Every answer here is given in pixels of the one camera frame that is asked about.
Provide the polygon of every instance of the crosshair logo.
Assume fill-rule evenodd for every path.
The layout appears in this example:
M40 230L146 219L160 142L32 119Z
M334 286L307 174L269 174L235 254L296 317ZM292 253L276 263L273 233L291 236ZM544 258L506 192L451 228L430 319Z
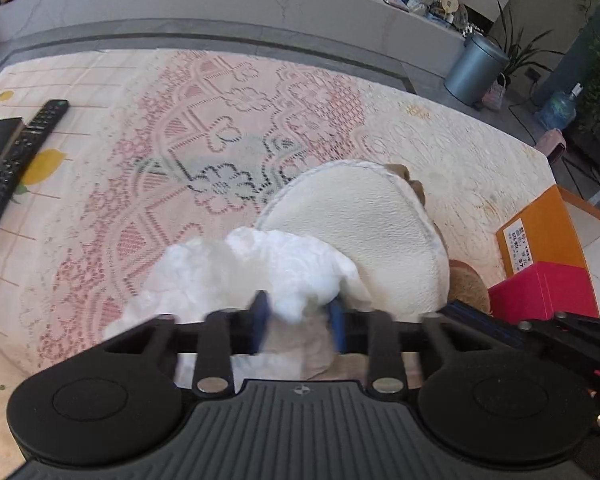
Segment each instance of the crosshair logo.
M298 394L300 397L305 396L311 393L311 388L305 386L304 384L300 384L300 386L296 386L293 390L293 393Z

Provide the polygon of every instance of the orange box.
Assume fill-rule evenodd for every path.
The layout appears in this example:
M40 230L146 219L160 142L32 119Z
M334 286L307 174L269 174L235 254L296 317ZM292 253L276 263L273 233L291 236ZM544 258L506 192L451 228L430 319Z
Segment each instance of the orange box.
M534 262L587 269L600 313L600 211L552 186L497 233L507 277Z

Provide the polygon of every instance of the blue wall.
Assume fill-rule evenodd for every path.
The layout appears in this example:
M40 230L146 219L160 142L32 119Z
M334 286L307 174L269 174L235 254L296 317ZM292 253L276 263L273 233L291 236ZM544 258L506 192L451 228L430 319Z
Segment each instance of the blue wall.
M576 83L584 81L594 60L594 53L589 46L595 34L600 36L600 4L554 72L534 93L532 101L536 105L544 104L556 90L568 92Z

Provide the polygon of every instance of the pink box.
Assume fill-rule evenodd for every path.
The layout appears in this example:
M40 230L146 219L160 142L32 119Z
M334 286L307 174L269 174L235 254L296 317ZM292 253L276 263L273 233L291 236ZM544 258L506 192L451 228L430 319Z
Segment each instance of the pink box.
M600 317L587 269L536 262L489 289L491 311L509 323L555 312Z

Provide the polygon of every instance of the ribbed gray plate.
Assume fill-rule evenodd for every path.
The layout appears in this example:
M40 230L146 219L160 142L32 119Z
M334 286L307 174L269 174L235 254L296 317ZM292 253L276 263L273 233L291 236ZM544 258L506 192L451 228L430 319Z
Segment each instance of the ribbed gray plate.
M14 480L588 480L573 463L506 472L462 462L430 442L409 410L357 383L249 381L198 405L176 438L126 465L61 470L29 462Z

